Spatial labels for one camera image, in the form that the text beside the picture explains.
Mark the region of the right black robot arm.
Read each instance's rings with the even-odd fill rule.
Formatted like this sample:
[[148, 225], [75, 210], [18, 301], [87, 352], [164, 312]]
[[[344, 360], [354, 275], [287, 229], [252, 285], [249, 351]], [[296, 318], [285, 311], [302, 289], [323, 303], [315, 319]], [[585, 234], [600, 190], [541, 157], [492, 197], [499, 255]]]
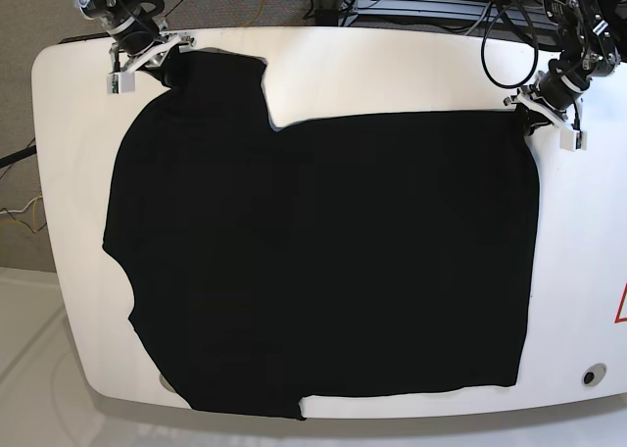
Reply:
[[[174, 64], [184, 51], [195, 43], [191, 35], [170, 33], [165, 9], [168, 0], [76, 0], [78, 10], [98, 22], [114, 39], [110, 55], [112, 72], [108, 75], [108, 91], [122, 94], [134, 90], [135, 74], [142, 72], [172, 87]], [[387, 15], [392, 11], [383, 4], [392, 2], [399, 10], [405, 0], [310, 0], [307, 18], [319, 26], [344, 26], [359, 15], [375, 10]], [[408, 0], [417, 11], [426, 4], [444, 6], [456, 0]]]

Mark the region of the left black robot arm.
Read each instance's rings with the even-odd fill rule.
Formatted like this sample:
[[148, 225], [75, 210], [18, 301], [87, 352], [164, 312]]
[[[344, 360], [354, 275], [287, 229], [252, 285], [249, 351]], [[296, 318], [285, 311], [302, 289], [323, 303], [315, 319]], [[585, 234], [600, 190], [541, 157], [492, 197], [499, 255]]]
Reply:
[[[481, 69], [510, 90], [506, 103], [522, 117], [526, 134], [541, 126], [582, 132], [584, 92], [626, 59], [626, 0], [309, 0], [304, 14], [318, 26], [357, 23], [473, 37]], [[521, 81], [491, 72], [493, 38], [519, 42], [532, 62]]]

